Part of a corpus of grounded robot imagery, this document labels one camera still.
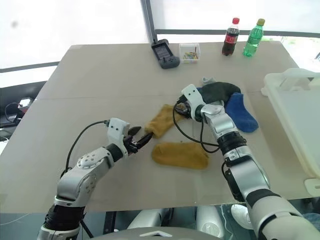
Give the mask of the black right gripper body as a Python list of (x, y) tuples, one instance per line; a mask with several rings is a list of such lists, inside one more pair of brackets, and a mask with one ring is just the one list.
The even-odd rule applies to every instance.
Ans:
[(174, 106), (174, 110), (184, 118), (191, 118), (191, 106), (186, 98), (179, 98)]

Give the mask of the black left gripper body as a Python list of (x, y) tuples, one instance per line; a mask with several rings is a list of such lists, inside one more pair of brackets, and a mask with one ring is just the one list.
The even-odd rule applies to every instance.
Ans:
[(123, 145), (128, 154), (136, 154), (138, 152), (137, 144), (132, 135), (124, 137)]

